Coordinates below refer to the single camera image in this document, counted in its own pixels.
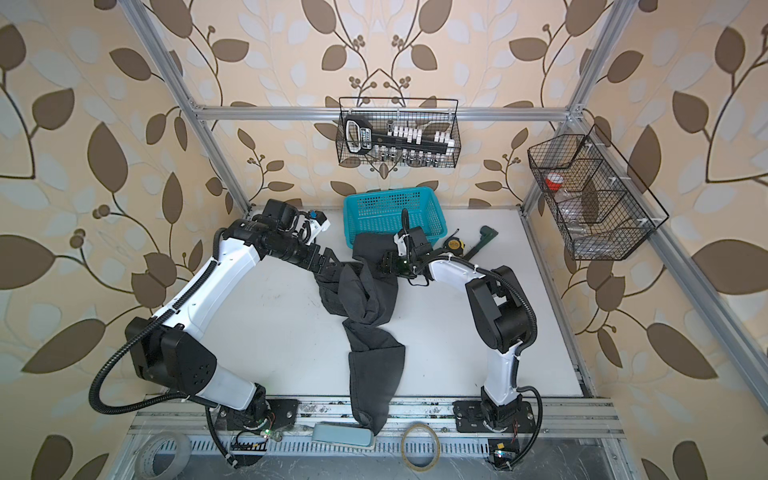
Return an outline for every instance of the roll of tape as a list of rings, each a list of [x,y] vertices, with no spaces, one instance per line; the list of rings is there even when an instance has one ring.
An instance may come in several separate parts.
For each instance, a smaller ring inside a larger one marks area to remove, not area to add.
[[[176,455],[168,468],[155,475],[152,469],[154,456],[160,451],[161,446],[168,440],[176,442]],[[136,454],[134,463],[135,478],[138,480],[172,480],[184,470],[190,461],[192,445],[186,435],[178,432],[164,432],[153,435],[144,443]]]
[[[432,461],[423,467],[413,465],[411,461],[406,458],[406,437],[410,432],[413,432],[414,430],[426,430],[432,439],[435,440],[435,450],[437,453],[432,458]],[[400,439],[400,455],[402,456],[402,460],[406,463],[408,468],[414,472],[426,472],[427,470],[434,467],[437,464],[437,461],[440,459],[440,439],[437,438],[437,434],[434,430],[432,430],[432,428],[429,427],[429,425],[426,425],[425,423],[416,423],[411,425],[410,428],[408,428],[406,432],[402,434],[402,439]]]

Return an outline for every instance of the teal plastic basket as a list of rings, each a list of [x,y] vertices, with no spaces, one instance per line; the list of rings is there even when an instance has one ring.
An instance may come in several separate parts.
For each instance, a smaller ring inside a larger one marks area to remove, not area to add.
[[[349,195],[344,199],[344,234],[349,248],[358,233],[391,233],[402,229],[400,214],[408,209],[411,228],[421,227],[427,240],[435,242],[448,233],[442,208],[429,187],[401,188],[369,194]]]

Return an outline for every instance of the dark fabric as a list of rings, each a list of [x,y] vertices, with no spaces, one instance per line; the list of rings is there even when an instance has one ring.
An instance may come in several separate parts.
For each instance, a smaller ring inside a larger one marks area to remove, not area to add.
[[[386,424],[389,401],[406,360],[406,348],[389,332],[376,328],[392,318],[397,299],[397,277],[378,268],[388,251],[397,251],[391,235],[360,233],[353,248],[353,258],[359,262],[336,263],[315,276],[326,310],[349,317],[342,325],[352,350],[352,413],[373,435]]]

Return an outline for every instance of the black wire basket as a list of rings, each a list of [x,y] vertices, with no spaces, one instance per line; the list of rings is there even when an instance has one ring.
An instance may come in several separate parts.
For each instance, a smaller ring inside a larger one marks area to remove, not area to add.
[[[610,146],[593,126],[586,135],[558,135],[528,149],[531,172],[574,260],[625,260],[669,218],[621,152],[614,148],[627,172],[606,161]],[[631,190],[649,194],[658,211],[647,211]]]
[[[341,97],[339,164],[453,168],[462,149],[457,109],[448,98]]]

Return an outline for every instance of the black mounting plate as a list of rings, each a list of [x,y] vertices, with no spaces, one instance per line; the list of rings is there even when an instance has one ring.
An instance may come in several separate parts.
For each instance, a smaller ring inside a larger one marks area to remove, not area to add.
[[[533,419],[531,404],[523,402],[524,410],[515,415],[518,421],[518,433],[533,433],[536,422]],[[459,433],[513,433],[508,427],[503,432],[494,432],[483,423],[484,417],[479,400],[457,400],[453,402],[453,415],[456,418],[456,431]]]
[[[282,427],[296,423],[296,414],[299,409],[299,400],[297,399],[268,399],[270,412],[275,414],[275,421],[271,429],[277,430]],[[227,430],[239,432],[245,430],[243,424],[238,422],[234,415],[227,415]]]

